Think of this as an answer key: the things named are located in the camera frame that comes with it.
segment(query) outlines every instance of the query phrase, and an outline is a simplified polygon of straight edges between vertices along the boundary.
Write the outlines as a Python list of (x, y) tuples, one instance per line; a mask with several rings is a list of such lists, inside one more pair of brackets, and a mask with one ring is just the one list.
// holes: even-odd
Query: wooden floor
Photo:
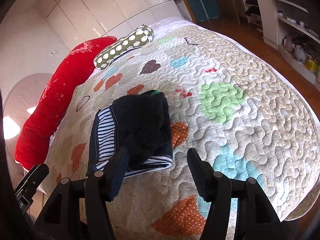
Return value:
[[(200, 22), (198, 25), (232, 38), (273, 66), (302, 94), (317, 117), (320, 118), (320, 92), (318, 89), (293, 69), (276, 49), (263, 41), (263, 33), (257, 31), (258, 26), (252, 25), (250, 29), (248, 23), (239, 25), (237, 22), (222, 18)], [(320, 197), (306, 215), (294, 221), (284, 221), (282, 224), (288, 240), (300, 239), (310, 226), (311, 221), (317, 217), (319, 210)]]
[(273, 66), (302, 94), (320, 119), (320, 92), (293, 69), (279, 51), (263, 41), (263, 34), (256, 30), (257, 26), (252, 24), (250, 29), (248, 23), (238, 25), (237, 22), (222, 18), (200, 22), (198, 25), (232, 38)]

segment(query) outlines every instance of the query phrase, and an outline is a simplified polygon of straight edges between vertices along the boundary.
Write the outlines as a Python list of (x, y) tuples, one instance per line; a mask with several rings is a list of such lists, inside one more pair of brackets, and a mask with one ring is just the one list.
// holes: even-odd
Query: black mechanical device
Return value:
[[(128, 150), (121, 148), (103, 171), (77, 181), (63, 178), (43, 207), (35, 230), (57, 240), (116, 240), (106, 202), (112, 202), (118, 195), (129, 159)], [(202, 161), (194, 148), (188, 150), (187, 162), (199, 195), (211, 202), (201, 240), (225, 240), (231, 198), (238, 199), (234, 240), (286, 239), (274, 208), (254, 178), (229, 179)], [(22, 212), (31, 205), (32, 193), (47, 174), (45, 164), (34, 167), (17, 187), (15, 192)], [(87, 225), (80, 221), (80, 198), (85, 199)]]

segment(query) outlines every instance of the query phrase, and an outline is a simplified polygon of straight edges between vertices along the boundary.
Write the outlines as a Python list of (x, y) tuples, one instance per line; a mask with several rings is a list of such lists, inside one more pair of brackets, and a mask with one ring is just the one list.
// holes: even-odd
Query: striped fabric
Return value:
[[(96, 149), (98, 151), (97, 161), (94, 164), (95, 171), (102, 171), (108, 163), (109, 158), (115, 153), (116, 124), (110, 111), (106, 107), (98, 113)], [(126, 172), (125, 178), (151, 171), (159, 171), (171, 167), (172, 158), (168, 155), (152, 156), (146, 160), (141, 169)]]

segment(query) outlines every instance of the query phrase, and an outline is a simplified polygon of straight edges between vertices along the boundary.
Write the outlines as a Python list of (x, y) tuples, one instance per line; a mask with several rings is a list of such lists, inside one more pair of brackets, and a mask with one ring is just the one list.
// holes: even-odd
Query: quilt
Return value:
[[(85, 178), (99, 109), (148, 90), (163, 92), (168, 101), (172, 166), (124, 180), (107, 203), (117, 239), (200, 238), (210, 203), (198, 195), (188, 168), (191, 147), (229, 178), (257, 179), (280, 220), (312, 206), (320, 190), (320, 151), (308, 105), (264, 61), (196, 26), (124, 54), (75, 89), (45, 161), (44, 190), (51, 193), (63, 177)], [(233, 199), (227, 239), (233, 239), (236, 207)]]

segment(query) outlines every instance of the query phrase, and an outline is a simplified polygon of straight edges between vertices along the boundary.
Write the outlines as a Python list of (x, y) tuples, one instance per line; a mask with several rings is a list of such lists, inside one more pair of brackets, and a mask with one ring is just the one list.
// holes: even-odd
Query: green pillow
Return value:
[(104, 70), (112, 62), (131, 49), (140, 48), (153, 39), (153, 30), (146, 25), (138, 27), (128, 36), (119, 39), (114, 44), (106, 47), (95, 57), (93, 63), (99, 70)]

